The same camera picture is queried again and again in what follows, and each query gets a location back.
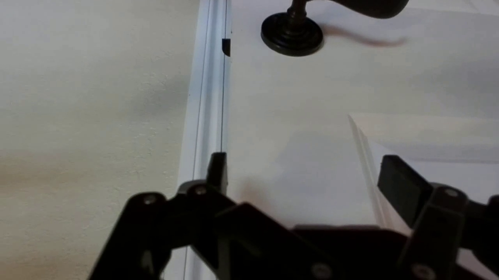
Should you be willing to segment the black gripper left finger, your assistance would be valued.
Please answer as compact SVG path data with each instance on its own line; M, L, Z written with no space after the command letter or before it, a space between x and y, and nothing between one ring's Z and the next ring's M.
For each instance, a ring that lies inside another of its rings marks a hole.
M292 280L292 267L272 239L282 228L226 194L228 161L209 158L201 180L173 197L139 193L128 199L89 280L159 280L172 252L190 247L219 280Z

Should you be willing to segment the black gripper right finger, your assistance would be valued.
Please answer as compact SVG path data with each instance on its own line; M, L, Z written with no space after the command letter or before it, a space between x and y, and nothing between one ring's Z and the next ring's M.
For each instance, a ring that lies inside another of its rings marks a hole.
M398 258L409 280L482 280L457 263L468 249L482 266L499 273L499 196L487 203L462 189L428 182L399 155L384 155L378 188L412 228Z

